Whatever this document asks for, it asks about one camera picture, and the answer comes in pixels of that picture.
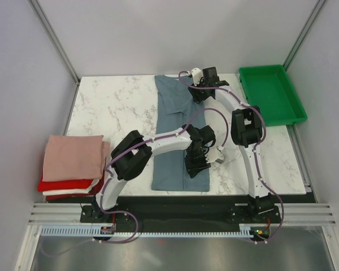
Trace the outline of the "blue grey t shirt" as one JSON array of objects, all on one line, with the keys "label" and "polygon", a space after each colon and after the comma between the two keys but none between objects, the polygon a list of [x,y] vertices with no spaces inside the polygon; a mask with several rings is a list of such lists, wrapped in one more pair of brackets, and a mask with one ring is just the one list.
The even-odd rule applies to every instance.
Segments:
[{"label": "blue grey t shirt", "polygon": [[[204,108],[193,101],[187,86],[174,77],[154,76],[158,90],[157,134],[170,132],[187,124],[190,118]],[[151,189],[155,191],[208,192],[209,170],[191,178],[186,171],[185,151],[171,151],[154,158]]]}]

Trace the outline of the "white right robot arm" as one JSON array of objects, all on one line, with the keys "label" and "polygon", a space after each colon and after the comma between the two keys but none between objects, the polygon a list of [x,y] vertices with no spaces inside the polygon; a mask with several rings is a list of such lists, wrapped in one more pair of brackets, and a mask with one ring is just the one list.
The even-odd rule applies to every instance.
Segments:
[{"label": "white right robot arm", "polygon": [[270,196],[264,179],[260,144],[266,137],[264,120],[257,106],[241,100],[230,84],[221,80],[215,67],[203,70],[194,68],[188,72],[193,83],[188,87],[193,100],[202,103],[212,98],[231,113],[231,139],[240,149],[249,182],[249,196],[260,202]]}]

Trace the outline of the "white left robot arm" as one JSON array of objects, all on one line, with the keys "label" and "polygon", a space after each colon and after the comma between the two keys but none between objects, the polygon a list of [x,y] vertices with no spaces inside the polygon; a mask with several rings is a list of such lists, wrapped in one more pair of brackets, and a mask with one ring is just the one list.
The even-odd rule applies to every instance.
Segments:
[{"label": "white left robot arm", "polygon": [[143,172],[152,157],[172,151],[185,151],[182,161],[190,178],[213,163],[222,163],[224,156],[215,143],[215,133],[208,125],[198,129],[187,124],[152,136],[142,135],[138,130],[131,131],[112,151],[111,161],[105,166],[109,177],[95,196],[93,216],[100,222],[110,220],[112,208],[122,189],[128,181]]}]

